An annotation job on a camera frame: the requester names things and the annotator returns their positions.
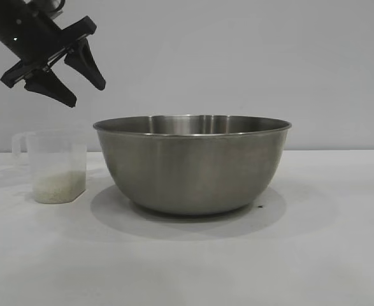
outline robotic arm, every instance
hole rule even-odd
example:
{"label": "robotic arm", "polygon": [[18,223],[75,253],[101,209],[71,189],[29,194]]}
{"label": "robotic arm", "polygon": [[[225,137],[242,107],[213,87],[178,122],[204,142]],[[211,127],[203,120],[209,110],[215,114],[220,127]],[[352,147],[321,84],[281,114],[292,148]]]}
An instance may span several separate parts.
{"label": "robotic arm", "polygon": [[20,61],[1,77],[12,88],[25,80],[25,89],[56,99],[69,107],[76,96],[58,79],[51,67],[65,57],[97,89],[106,86],[90,52],[87,36],[96,25],[89,17],[61,29],[53,21],[66,0],[0,0],[0,41]]}

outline gray wall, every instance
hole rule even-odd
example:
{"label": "gray wall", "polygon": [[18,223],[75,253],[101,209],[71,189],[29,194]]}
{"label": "gray wall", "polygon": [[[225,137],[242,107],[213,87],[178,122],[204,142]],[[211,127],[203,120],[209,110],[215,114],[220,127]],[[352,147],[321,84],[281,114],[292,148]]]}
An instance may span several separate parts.
{"label": "gray wall", "polygon": [[[144,114],[266,116],[294,124],[288,149],[374,149],[374,0],[68,0],[85,15],[108,86],[63,63],[70,110],[0,83],[0,151],[12,134]],[[17,58],[0,44],[0,76]]]}

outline measuring cup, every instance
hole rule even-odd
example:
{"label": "measuring cup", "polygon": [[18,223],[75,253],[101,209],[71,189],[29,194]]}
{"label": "measuring cup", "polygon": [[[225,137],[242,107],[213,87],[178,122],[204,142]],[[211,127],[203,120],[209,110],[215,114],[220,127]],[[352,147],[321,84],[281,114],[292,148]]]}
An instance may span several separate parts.
{"label": "measuring cup", "polygon": [[84,132],[47,130],[17,134],[12,140],[12,152],[17,162],[24,141],[35,201],[67,203],[85,191],[87,146]]}

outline white table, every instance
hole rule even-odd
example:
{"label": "white table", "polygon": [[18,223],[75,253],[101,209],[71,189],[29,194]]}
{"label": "white table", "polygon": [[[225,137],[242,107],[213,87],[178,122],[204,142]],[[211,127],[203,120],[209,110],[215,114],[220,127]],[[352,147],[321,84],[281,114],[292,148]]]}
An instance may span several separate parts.
{"label": "white table", "polygon": [[374,305],[374,151],[284,152],[254,206],[209,220],[112,185],[89,154],[85,194],[38,204],[0,154],[0,306]]}

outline metal mixing bowl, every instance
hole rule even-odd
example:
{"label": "metal mixing bowl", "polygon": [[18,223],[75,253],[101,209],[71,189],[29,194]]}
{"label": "metal mixing bowl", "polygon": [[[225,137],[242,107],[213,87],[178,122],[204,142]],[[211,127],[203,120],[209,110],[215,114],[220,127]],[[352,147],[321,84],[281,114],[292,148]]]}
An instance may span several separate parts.
{"label": "metal mixing bowl", "polygon": [[251,203],[270,183],[291,124],[277,119],[181,115],[94,124],[107,167],[133,202],[204,215]]}

